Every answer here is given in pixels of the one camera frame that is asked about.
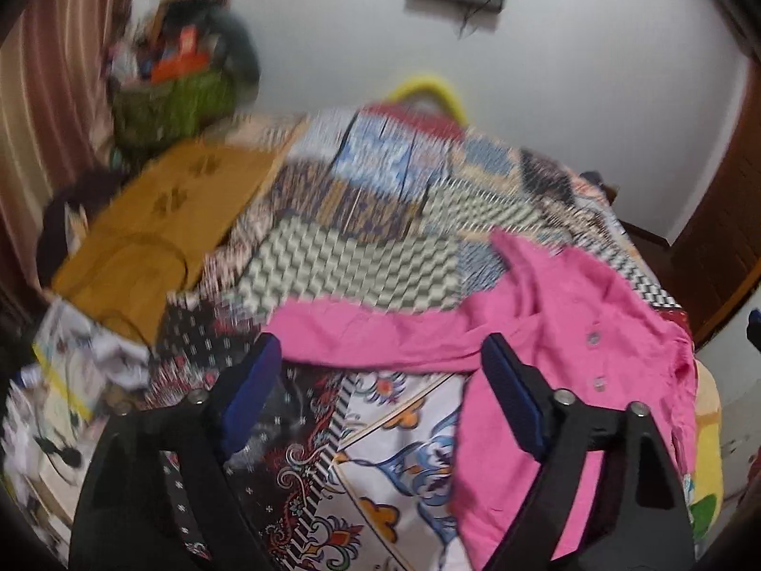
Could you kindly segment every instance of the striped curtain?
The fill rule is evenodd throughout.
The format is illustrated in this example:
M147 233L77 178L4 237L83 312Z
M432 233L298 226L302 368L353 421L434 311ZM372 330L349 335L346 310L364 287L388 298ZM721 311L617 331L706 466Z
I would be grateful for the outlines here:
M0 288L29 301L53 192L107 160L100 68L131 0L29 0L0 46Z

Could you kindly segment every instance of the wall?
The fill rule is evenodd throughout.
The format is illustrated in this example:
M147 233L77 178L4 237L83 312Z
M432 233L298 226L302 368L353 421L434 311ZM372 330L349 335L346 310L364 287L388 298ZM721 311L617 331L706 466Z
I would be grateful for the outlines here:
M732 141L734 129L743 109L743 99L745 98L745 89L747 85L748 74L751 72L751 59L741 59L740 66L737 67L737 74L734 78L732 94L729 98L727 112L724 114L724 123L719 130L713 150L709 154L709 159L705 162L702 172L693 187L693 192L687 198L686 204L682 207L682 212L671 226L665 236L670 244L673 244L676 238L682 233L687 222L692 218L695 210L698 209L700 202L708 191L716 170L722 164L724 154L727 153L729 142Z
M359 104L434 72L478 127L600 170L621 185L621 219L662 236L717 162L743 75L711 0L506 0L493 27L464 39L456 7L419 0L233 6L260 51L256 110Z
M761 307L761 290L697 354L722 399L722 471L730 500L746 486L748 467L761 446L761 353L745 335L748 314L756 307Z

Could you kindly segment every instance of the blue patterned fabric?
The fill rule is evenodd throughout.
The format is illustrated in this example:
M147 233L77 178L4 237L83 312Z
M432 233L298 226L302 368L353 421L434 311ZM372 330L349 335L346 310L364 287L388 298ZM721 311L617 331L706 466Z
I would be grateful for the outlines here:
M356 116L353 109L323 109L309 121L307 131L288 151L287 163L319 161L330 163L341 148L346 131Z
M507 157L507 147L484 135L469 134L463 142L465 162L477 165L487 173L509 176L517 166Z
M450 140L414 131L395 118L360 113L332 167L334 176L405 202L447 174Z
M458 272L463 297L491 290L506 272L505 263L488 243L462 240L458 246Z

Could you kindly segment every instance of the pink shirt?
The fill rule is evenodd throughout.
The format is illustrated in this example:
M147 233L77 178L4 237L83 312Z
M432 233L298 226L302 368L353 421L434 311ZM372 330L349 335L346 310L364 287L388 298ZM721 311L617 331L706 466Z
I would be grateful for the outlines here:
M476 372L459 418L452 510L480 570L520 509L539 464L517 446L480 370L480 348L502 333L551 387L621 410L648 404L682 474L695 461L697 377L690 337L663 320L613 269L581 249L552 255L502 230L493 247L510 271L452 311L390 314L320 299L288 301L265 328L297 362L409 373ZM601 453L590 453L556 557L574 551L595 497Z

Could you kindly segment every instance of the patchwork quilt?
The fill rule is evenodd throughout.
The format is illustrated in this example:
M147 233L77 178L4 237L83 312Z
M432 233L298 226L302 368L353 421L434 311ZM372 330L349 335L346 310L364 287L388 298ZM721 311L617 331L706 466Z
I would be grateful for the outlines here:
M217 135L277 138L252 118ZM207 259L199 288L171 297L150 404L213 384L287 297L418 312L492 289L510 272L488 244L494 226L581 246L680 316L603 193L562 165L402 106L325 110ZM249 444L225 467L273 560L289 570L468 570L448 507L466 382L285 363ZM165 472L187 546L208 556L176 458Z

